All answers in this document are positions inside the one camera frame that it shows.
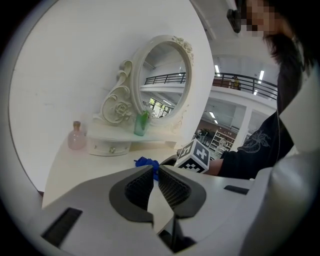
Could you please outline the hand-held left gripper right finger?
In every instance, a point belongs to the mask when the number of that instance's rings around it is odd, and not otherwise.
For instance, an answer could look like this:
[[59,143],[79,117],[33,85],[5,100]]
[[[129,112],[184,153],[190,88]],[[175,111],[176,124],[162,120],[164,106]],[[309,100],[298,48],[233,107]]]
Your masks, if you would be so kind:
[[200,174],[161,165],[159,188],[173,211],[173,236],[200,242],[245,198],[253,181]]

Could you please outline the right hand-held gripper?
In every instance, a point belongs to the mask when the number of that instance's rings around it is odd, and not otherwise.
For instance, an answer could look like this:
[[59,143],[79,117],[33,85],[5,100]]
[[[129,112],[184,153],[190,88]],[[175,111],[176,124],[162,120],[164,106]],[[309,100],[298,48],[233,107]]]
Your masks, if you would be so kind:
[[164,160],[160,165],[173,166],[195,173],[205,173],[209,170],[210,152],[196,138],[177,151],[176,155]]

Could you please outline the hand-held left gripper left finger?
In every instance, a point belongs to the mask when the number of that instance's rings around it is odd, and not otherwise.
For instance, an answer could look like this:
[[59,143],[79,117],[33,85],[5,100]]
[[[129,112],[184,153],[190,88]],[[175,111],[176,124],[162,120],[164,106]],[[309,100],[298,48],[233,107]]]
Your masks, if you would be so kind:
[[36,232],[65,255],[169,255],[147,211],[150,165],[85,181],[34,218]]

